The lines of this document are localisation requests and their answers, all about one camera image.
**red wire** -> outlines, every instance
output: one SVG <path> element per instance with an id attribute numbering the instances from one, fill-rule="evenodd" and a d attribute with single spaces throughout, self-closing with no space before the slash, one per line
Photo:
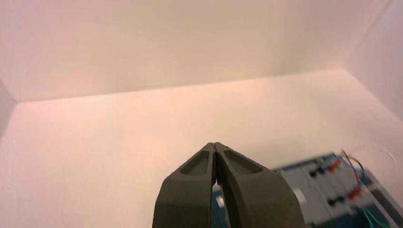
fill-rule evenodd
<path id="1" fill-rule="evenodd" d="M 361 181 L 360 181 L 360 178 L 358 177 L 357 170 L 354 169 L 354 166 L 353 166 L 353 164 L 351 163 L 350 158 L 348 157 L 348 155 L 345 153 L 345 151 L 344 151 L 343 149 L 342 149 L 342 152 L 343 152 L 344 156 L 347 158 L 348 163 L 350 163 L 351 168 L 352 168 L 353 171 L 354 171 L 355 178 L 357 179 L 358 185 L 360 185 L 360 182 L 361 182 Z"/>

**circuit board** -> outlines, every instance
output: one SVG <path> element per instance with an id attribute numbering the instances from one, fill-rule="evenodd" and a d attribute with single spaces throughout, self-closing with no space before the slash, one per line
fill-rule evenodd
<path id="1" fill-rule="evenodd" d="M 370 171 L 352 167 L 334 153 L 274 171 L 297 196 L 307 228 L 403 228 L 402 208 Z M 228 227 L 223 202 L 214 186 L 213 228 Z"/>

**white label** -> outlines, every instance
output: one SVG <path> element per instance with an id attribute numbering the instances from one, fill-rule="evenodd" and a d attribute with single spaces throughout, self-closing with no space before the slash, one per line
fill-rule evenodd
<path id="1" fill-rule="evenodd" d="M 306 203 L 307 199 L 305 198 L 301 189 L 293 189 L 292 191 L 294 192 L 295 196 L 297 197 L 300 205 Z"/>
<path id="2" fill-rule="evenodd" d="M 220 208 L 223 208 L 224 207 L 224 198 L 222 196 L 217 196 L 215 199 L 218 203 L 218 206 Z"/>

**green wire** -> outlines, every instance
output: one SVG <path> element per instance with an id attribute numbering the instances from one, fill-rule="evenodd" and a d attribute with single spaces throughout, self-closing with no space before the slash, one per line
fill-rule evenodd
<path id="1" fill-rule="evenodd" d="M 368 220 L 369 225 L 371 226 L 371 228 L 374 228 L 374 225 L 372 224 L 371 220 L 369 219 L 368 215 L 366 214 L 366 210 L 363 210 L 363 212 L 364 212 L 365 217 L 366 217 L 366 219 Z"/>
<path id="2" fill-rule="evenodd" d="M 384 223 L 378 221 L 378 220 L 375 218 L 375 216 L 374 216 L 368 209 L 365 209 L 365 210 L 364 210 L 364 213 L 365 213 L 365 211 L 374 219 L 374 221 L 375 221 L 379 226 L 381 226 L 381 227 L 383 227 L 383 228 L 389 228 L 388 225 L 386 225 L 386 224 L 384 224 Z"/>

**gray gripper finger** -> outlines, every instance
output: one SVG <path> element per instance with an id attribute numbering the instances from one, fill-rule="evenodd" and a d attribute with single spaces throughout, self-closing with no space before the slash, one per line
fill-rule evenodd
<path id="1" fill-rule="evenodd" d="M 215 148 L 231 228 L 305 228 L 299 202 L 280 174 L 219 142 Z"/>
<path id="2" fill-rule="evenodd" d="M 163 181 L 153 228 L 210 228 L 215 180 L 216 154 L 208 143 Z"/>

